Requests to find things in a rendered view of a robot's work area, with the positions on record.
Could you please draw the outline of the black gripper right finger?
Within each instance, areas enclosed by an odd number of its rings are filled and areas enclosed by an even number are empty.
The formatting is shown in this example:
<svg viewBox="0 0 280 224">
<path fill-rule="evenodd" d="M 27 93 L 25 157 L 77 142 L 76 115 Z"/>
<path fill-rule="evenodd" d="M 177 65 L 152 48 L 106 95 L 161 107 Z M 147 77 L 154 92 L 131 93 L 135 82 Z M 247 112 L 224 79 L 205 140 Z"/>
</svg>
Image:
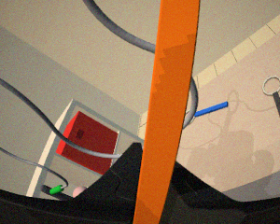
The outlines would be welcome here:
<svg viewBox="0 0 280 224">
<path fill-rule="evenodd" d="M 280 224 L 280 197 L 237 202 L 176 162 L 160 224 Z"/>
</svg>

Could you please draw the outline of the grey ring with orange handle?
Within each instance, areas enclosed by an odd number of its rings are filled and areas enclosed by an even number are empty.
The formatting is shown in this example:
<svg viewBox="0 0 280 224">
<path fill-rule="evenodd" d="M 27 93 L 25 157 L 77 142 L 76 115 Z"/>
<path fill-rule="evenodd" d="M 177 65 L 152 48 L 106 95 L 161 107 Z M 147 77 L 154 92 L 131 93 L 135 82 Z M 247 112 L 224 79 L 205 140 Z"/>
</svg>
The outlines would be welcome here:
<svg viewBox="0 0 280 224">
<path fill-rule="evenodd" d="M 201 0 L 161 0 L 133 224 L 160 224 L 195 63 Z"/>
</svg>

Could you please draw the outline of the blue handle with thin white ring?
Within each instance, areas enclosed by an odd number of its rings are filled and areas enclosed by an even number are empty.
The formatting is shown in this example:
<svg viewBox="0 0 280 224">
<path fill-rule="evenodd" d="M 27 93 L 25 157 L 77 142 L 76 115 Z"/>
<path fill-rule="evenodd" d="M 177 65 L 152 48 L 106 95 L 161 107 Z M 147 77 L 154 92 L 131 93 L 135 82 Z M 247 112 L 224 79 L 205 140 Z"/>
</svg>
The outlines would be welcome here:
<svg viewBox="0 0 280 224">
<path fill-rule="evenodd" d="M 219 104 L 219 105 L 214 105 L 214 107 L 210 107 L 210 108 L 207 108 L 207 109 L 203 109 L 203 111 L 199 111 L 199 112 L 196 112 L 196 113 L 195 113 L 195 116 L 193 116 L 193 119 L 191 120 L 191 122 L 192 122 L 192 121 L 195 119 L 195 117 L 197 117 L 197 116 L 204 115 L 204 113 L 208 113 L 208 112 L 219 111 L 219 109 L 226 108 L 226 107 L 229 107 L 229 102 L 227 102 L 227 101 L 222 102 L 222 104 Z M 191 122 L 190 122 L 190 123 L 191 123 Z"/>
</svg>

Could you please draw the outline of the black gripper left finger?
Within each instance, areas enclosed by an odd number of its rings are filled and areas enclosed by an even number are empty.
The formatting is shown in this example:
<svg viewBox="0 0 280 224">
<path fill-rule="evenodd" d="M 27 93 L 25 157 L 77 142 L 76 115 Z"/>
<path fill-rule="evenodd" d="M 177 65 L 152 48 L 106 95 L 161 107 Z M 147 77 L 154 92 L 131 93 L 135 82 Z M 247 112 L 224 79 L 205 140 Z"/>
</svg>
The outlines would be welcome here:
<svg viewBox="0 0 280 224">
<path fill-rule="evenodd" d="M 0 224 L 133 224 L 141 157 L 141 142 L 133 142 L 102 178 L 70 201 L 0 189 Z"/>
</svg>

